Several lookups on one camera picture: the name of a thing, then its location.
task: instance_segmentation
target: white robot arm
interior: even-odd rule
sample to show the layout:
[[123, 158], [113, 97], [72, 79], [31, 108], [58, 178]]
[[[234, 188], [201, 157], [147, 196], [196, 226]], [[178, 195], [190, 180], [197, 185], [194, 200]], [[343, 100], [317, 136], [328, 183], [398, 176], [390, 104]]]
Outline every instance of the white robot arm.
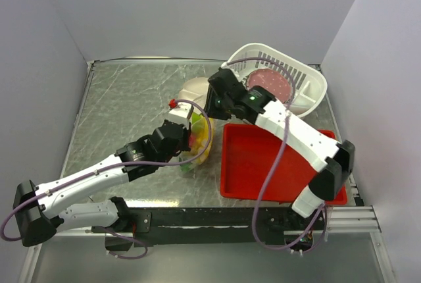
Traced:
[[332, 201], [353, 169], [355, 147], [349, 141], [339, 143], [322, 135], [291, 114], [269, 91], [260, 86], [247, 90], [228, 68], [209, 78], [206, 112], [212, 118], [229, 119], [232, 115], [261, 127], [281, 140], [286, 131], [287, 144], [303, 156], [317, 172], [292, 209], [302, 217], [310, 216], [325, 201]]

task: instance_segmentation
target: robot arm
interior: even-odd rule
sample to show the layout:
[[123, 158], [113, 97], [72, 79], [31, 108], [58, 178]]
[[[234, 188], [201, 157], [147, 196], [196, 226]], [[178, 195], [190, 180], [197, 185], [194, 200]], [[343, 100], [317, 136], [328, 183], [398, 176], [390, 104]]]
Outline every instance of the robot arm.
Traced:
[[[232, 115], [268, 130], [281, 140], [289, 111], [270, 92], [260, 86], [247, 90], [227, 68], [209, 78], [205, 110], [209, 117], [222, 120]], [[294, 201], [292, 209], [310, 216], [324, 201], [332, 201], [353, 169], [352, 143], [323, 136], [297, 116], [289, 115], [287, 144], [303, 156], [316, 172], [308, 186]]]
[[[180, 103], [172, 109], [164, 124], [137, 141], [126, 144], [115, 154], [108, 156], [96, 165], [66, 178], [36, 186], [31, 180], [21, 183], [16, 190], [13, 207], [27, 199], [43, 193], [47, 194], [33, 205], [27, 205], [16, 214], [16, 221], [22, 244], [40, 244], [57, 232], [84, 226], [111, 226], [121, 231], [131, 222], [130, 212], [120, 197], [101, 203], [75, 204], [99, 190], [124, 184], [155, 172], [160, 166], [154, 163], [167, 163], [181, 151], [189, 150], [190, 123], [193, 107]], [[152, 165], [127, 165], [132, 161], [149, 161]], [[106, 171], [105, 167], [114, 167]], [[94, 172], [82, 180], [85, 174]]]

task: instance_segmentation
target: metal frame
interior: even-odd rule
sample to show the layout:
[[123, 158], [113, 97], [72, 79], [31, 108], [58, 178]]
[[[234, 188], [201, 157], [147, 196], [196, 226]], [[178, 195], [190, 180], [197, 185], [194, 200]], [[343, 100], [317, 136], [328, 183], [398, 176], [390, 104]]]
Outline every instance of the metal frame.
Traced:
[[[110, 61], [103, 61], [107, 63], [116, 63], [116, 64], [130, 64], [130, 63], [215, 63], [215, 62], [222, 62], [219, 60], [204, 60], [204, 59], [165, 59], [165, 58], [148, 58], [148, 59], [141, 59], [139, 57], [131, 57], [127, 59], [113, 59]], [[82, 97], [82, 102], [79, 108], [79, 112], [76, 115], [76, 120], [74, 123], [74, 129], [72, 133], [72, 137], [70, 139], [70, 143], [68, 146], [68, 151], [62, 166], [62, 172], [61, 177], [64, 174], [64, 169], [66, 167], [68, 156], [70, 154], [70, 148], [72, 145], [72, 142], [74, 140], [74, 136], [76, 134], [76, 129], [79, 124], [79, 120], [82, 114], [82, 110], [84, 108], [87, 93], [89, 91], [89, 87], [91, 85], [91, 81], [93, 78], [95, 65], [97, 63], [100, 63], [100, 61], [91, 61], [88, 63], [87, 68], [87, 79], [86, 79], [86, 86], [84, 90], [84, 95]], [[320, 65], [311, 65], [313, 68], [317, 69], [318, 71], [322, 72], [320, 69]], [[330, 108], [330, 112], [332, 114], [334, 126], [336, 129], [336, 132], [338, 134], [338, 139], [341, 140], [341, 136], [339, 133], [339, 129], [337, 127], [337, 122], [332, 110], [332, 105], [330, 103], [328, 94], [326, 94], [326, 98], [328, 101], [328, 105]], [[330, 215], [328, 217], [328, 232], [330, 233], [355, 233], [355, 232], [368, 232], [371, 234], [374, 251], [376, 252], [376, 257], [378, 259], [378, 263], [382, 272], [382, 275], [384, 277], [385, 283], [395, 283], [396, 277], [395, 273], [393, 271], [393, 268], [391, 266], [389, 256], [387, 254], [387, 249], [385, 247], [383, 237], [381, 234], [380, 226], [378, 224], [374, 208], [371, 206], [364, 206], [364, 203], [362, 202], [362, 199], [360, 198], [360, 194], [357, 188], [357, 184], [355, 183], [355, 179], [351, 175], [349, 177], [349, 183], [352, 187], [352, 194], [355, 199], [357, 199], [357, 205], [362, 206], [351, 206], [351, 207], [333, 207], [333, 209], [330, 210]], [[285, 231], [285, 235], [289, 234], [297, 234], [297, 231]], [[71, 236], [71, 237], [85, 237], [85, 236], [111, 236], [109, 234], [101, 234], [101, 233], [92, 233], [91, 228], [80, 228], [76, 230], [68, 230], [66, 232], [61, 232], [57, 234], [56, 236]], [[30, 247], [28, 249], [28, 253], [26, 255], [26, 259], [24, 262], [24, 265], [22, 267], [22, 271], [20, 273], [19, 283], [30, 283], [32, 281], [32, 277], [34, 275], [34, 271], [36, 269], [37, 260], [39, 257], [39, 253], [41, 251], [42, 245], [37, 245], [35, 247]]]

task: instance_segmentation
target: black bracket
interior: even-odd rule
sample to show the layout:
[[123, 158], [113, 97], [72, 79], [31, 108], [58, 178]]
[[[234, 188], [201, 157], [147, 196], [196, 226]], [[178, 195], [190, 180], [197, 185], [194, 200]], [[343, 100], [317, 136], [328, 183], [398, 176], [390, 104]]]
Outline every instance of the black bracket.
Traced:
[[[135, 238], [149, 247], [254, 242], [252, 214], [252, 207], [130, 209], [130, 216], [136, 223]], [[262, 207], [259, 209], [257, 231], [266, 244], [281, 245], [285, 243], [285, 231], [303, 231], [312, 216], [304, 219], [288, 207]], [[323, 226], [323, 218], [317, 219], [313, 230], [322, 230]], [[92, 232], [103, 230], [93, 227]], [[131, 233], [132, 227], [128, 226], [123, 232]], [[113, 251], [126, 251], [123, 248], [130, 247], [121, 240], [106, 240], [106, 246]]]

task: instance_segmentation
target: red tray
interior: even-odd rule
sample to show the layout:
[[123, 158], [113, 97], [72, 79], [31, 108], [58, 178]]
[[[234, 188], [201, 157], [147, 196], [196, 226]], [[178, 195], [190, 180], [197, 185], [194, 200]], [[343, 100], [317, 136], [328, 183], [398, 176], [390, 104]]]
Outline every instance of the red tray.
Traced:
[[[329, 130], [320, 130], [335, 138]], [[226, 124], [222, 145], [220, 193], [236, 199], [256, 199], [278, 154], [282, 140], [254, 125]], [[316, 171], [294, 149], [287, 146], [263, 200], [291, 203], [310, 182]], [[329, 205], [348, 202], [342, 187]]]

